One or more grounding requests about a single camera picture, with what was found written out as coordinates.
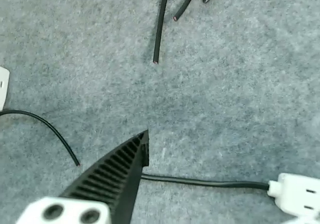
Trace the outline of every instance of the white adapter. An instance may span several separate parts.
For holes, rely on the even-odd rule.
[[[285,213],[296,217],[316,217],[320,213],[320,179],[281,173],[269,181],[268,195]]]
[[[9,70],[0,67],[0,111],[2,111],[5,106],[9,86],[9,75]]]
[[[71,198],[45,197],[29,204],[16,224],[111,224],[107,204]]]

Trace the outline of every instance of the white power strip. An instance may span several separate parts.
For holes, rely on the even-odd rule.
[[[269,181],[268,195],[290,215],[314,218],[320,213],[319,179],[281,173],[278,181]]]
[[[0,67],[0,111],[2,111],[5,106],[9,86],[9,76],[9,70]]]

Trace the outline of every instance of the ridged black plastic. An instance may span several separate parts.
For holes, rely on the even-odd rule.
[[[149,165],[149,134],[144,131],[102,157],[60,196],[106,203],[112,224],[129,224],[142,168]]]

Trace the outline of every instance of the white plug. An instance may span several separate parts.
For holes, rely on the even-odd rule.
[[[316,217],[320,212],[320,180],[281,173],[269,181],[268,195],[285,213],[296,217]]]
[[[0,111],[2,111],[5,106],[9,85],[9,75],[10,72],[7,69],[0,67]]]

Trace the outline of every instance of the carpet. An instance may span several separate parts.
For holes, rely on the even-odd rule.
[[[96,160],[149,129],[150,174],[216,181],[320,178],[320,0],[0,0],[6,109],[1,223],[59,195]],[[276,224],[263,191],[142,181],[133,224]]]

